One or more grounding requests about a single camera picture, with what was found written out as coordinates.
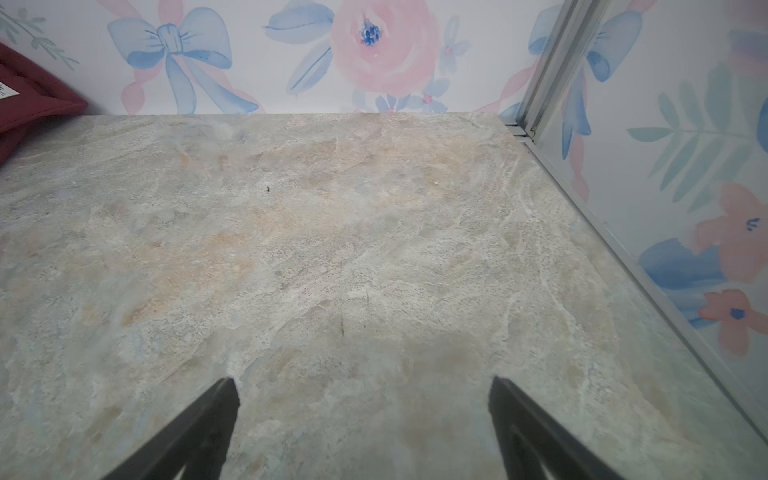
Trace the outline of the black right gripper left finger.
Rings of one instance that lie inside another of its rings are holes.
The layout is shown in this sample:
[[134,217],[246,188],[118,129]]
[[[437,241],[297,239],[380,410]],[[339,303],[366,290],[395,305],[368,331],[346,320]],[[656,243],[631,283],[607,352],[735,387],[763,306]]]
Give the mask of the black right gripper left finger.
[[231,377],[217,380],[108,479],[218,479],[240,407]]

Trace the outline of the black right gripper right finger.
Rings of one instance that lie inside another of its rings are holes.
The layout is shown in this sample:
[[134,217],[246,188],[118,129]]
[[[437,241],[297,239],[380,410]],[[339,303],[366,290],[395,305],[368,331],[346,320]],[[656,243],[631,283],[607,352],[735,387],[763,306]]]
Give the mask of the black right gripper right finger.
[[509,479],[622,478],[511,380],[493,378],[488,410]]

